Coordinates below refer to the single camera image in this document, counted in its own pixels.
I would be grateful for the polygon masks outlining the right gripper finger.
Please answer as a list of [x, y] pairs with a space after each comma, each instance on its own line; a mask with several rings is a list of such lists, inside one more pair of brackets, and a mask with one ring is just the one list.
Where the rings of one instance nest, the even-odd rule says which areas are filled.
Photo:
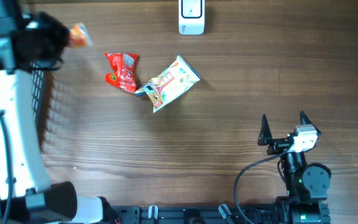
[[300, 111], [300, 122], [302, 125], [304, 125], [304, 124], [312, 125], [315, 128], [317, 135], [318, 136], [321, 135], [321, 131], [309, 120], [309, 118], [307, 117], [307, 115], [304, 111]]
[[265, 114], [262, 115], [262, 123], [259, 138], [257, 141], [258, 146], [266, 146], [273, 143], [273, 137], [270, 130], [269, 123]]

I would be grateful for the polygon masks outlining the small orange snack packet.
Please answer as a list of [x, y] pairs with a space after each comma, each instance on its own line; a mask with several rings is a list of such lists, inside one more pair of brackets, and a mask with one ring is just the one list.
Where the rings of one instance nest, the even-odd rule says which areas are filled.
[[92, 45], [93, 42], [91, 37], [86, 29], [86, 26], [82, 23], [76, 23], [70, 29], [69, 35], [69, 46], [76, 47], [86, 47]]

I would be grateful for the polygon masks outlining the red crinkled snack packet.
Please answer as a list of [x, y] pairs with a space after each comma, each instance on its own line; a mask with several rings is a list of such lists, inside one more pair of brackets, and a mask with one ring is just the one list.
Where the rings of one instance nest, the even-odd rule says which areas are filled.
[[128, 93], [135, 93], [137, 84], [134, 71], [138, 55], [108, 52], [104, 54], [112, 69], [111, 73], [105, 75], [105, 82]]

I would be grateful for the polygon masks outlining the yellow snack bag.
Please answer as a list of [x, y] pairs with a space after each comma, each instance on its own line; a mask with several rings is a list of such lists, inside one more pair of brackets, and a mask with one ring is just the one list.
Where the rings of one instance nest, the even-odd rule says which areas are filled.
[[180, 55], [160, 75], [151, 78], [135, 91], [135, 96], [147, 95], [154, 107], [154, 113], [188, 91], [201, 76]]

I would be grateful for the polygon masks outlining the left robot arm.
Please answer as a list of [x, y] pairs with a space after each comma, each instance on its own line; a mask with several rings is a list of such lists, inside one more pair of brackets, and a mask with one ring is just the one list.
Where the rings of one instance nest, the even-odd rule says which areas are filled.
[[45, 12], [0, 1], [0, 223], [118, 223], [104, 197], [69, 182], [52, 184], [34, 119], [33, 71], [58, 70], [76, 38]]

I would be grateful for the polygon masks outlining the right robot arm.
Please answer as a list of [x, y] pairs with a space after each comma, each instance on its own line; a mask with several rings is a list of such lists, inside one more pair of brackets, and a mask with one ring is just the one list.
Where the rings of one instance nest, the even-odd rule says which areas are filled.
[[278, 223], [331, 222], [328, 197], [331, 170], [320, 163], [307, 163], [305, 154], [316, 147], [321, 131], [300, 113], [300, 124], [285, 138], [273, 138], [267, 117], [263, 115], [257, 144], [267, 146], [267, 155], [280, 158], [286, 197], [276, 198]]

